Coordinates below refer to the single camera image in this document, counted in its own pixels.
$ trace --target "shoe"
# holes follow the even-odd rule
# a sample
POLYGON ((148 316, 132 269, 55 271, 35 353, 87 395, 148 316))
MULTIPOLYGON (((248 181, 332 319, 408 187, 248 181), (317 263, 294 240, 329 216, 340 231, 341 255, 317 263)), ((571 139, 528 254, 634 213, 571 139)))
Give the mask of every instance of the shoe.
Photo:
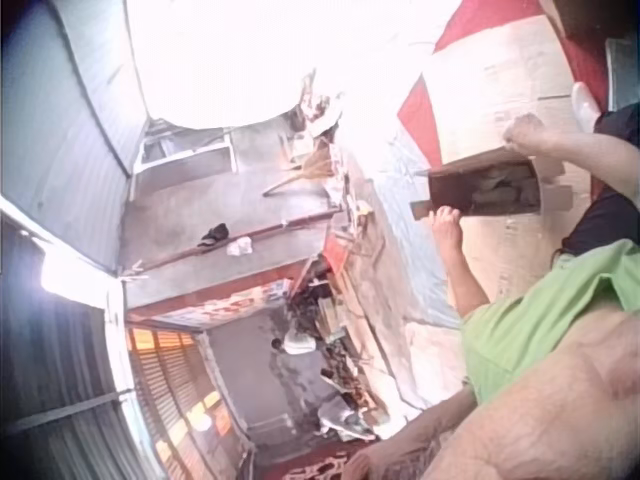
POLYGON ((589 87, 583 82, 577 82, 573 85, 571 105, 580 129, 585 133, 593 133, 596 120, 600 118, 602 112, 598 107, 596 99, 593 98, 589 87))

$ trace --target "green t-shirt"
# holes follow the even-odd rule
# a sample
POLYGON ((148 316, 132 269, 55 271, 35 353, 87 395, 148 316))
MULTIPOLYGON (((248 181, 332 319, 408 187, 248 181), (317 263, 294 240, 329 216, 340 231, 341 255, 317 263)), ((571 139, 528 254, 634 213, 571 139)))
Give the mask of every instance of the green t-shirt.
POLYGON ((573 322, 608 295, 625 311, 640 309, 640 248, 630 240, 559 262, 524 297, 472 312, 462 341, 478 403, 545 358, 573 322))

